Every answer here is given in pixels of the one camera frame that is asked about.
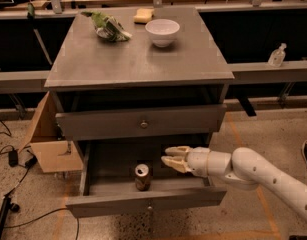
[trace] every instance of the concrete floor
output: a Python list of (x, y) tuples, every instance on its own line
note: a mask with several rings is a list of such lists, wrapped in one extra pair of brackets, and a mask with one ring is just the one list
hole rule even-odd
[[(220, 132), (213, 135), (210, 148), (225, 152), (233, 152), (240, 146), (252, 148), (307, 184), (300, 151), (307, 139), (307, 106), (281, 109), (272, 104), (268, 107), (265, 102), (253, 105), (257, 116), (248, 117), (238, 105), (229, 104), (230, 111)], [(15, 114), (0, 111), (0, 118), (12, 132), (12, 137), (0, 135), (0, 149), (5, 145), (17, 148), (26, 134), (29, 116), (18, 120)], [(20, 163), (28, 156), (22, 152)], [(25, 172), (22, 167), (10, 167), (6, 154), (0, 157), (0, 206), (3, 194), (12, 189)], [(68, 196), (77, 195), (79, 180), (79, 173), (71, 173), (68, 179), (53, 173), (44, 174), (36, 164), (14, 192), (12, 202), (21, 209), (10, 213), (6, 224), (18, 225), (65, 207)], [(215, 185), (225, 185), (216, 178), (213, 181)], [(284, 240), (294, 234), (307, 235), (307, 223), (264, 187), (254, 191), (226, 187), (226, 196), (215, 207), (80, 219), (78, 239)], [(2, 239), (75, 239), (76, 231), (77, 220), (64, 210), (26, 226), (5, 229)]]

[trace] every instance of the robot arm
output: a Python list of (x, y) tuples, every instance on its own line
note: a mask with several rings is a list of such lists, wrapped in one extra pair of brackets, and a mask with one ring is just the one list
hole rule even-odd
[(209, 148), (180, 146), (167, 148), (165, 152), (163, 163), (179, 172), (191, 172), (204, 178), (216, 176), (244, 190), (263, 185), (307, 221), (307, 186), (252, 149), (238, 148), (229, 154)]

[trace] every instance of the clear plastic bottle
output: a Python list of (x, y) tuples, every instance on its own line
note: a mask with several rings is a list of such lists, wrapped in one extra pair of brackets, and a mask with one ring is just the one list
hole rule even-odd
[(269, 58), (268, 64), (273, 67), (280, 67), (285, 58), (285, 51), (284, 51), (285, 48), (286, 48), (286, 44), (281, 43), (281, 46), (279, 47), (279, 49), (276, 49), (272, 52)]

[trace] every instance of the gray tabletop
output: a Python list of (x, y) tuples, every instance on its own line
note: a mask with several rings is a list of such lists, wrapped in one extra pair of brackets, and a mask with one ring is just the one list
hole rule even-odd
[(78, 14), (47, 78), (53, 90), (102, 89), (137, 86), (191, 85), (233, 79), (224, 57), (194, 7), (155, 9), (155, 19), (180, 24), (177, 40), (155, 47), (144, 24), (135, 24), (137, 8), (99, 8), (114, 16), (132, 38), (103, 41), (91, 18)]

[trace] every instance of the sponge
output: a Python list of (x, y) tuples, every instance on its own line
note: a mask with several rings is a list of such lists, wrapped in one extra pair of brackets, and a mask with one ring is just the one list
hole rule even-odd
[(136, 11), (136, 15), (134, 16), (134, 22), (146, 24), (152, 20), (153, 14), (154, 9), (140, 8)]

